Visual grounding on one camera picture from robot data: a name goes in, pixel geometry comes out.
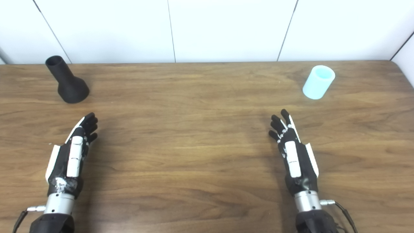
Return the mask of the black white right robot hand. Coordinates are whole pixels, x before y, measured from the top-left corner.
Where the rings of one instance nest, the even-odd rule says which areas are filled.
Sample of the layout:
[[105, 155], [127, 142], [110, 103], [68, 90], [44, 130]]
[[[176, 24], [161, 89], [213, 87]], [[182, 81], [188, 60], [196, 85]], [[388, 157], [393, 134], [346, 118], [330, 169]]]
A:
[[289, 193], [294, 196], [303, 191], [319, 191], [319, 168], [311, 145], [303, 144], [299, 138], [293, 118], [286, 109], [281, 116], [271, 116], [269, 136], [275, 139], [283, 158], [286, 175], [285, 184]]

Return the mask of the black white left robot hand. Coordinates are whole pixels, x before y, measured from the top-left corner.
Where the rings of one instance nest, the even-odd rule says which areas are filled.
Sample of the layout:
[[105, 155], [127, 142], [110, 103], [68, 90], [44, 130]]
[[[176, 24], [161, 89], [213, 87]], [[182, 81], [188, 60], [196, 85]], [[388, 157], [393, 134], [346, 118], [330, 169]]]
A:
[[89, 147], [98, 137], [98, 119], [93, 112], [73, 127], [62, 145], [54, 145], [46, 168], [47, 196], [69, 194], [77, 199], [84, 187], [81, 176]]

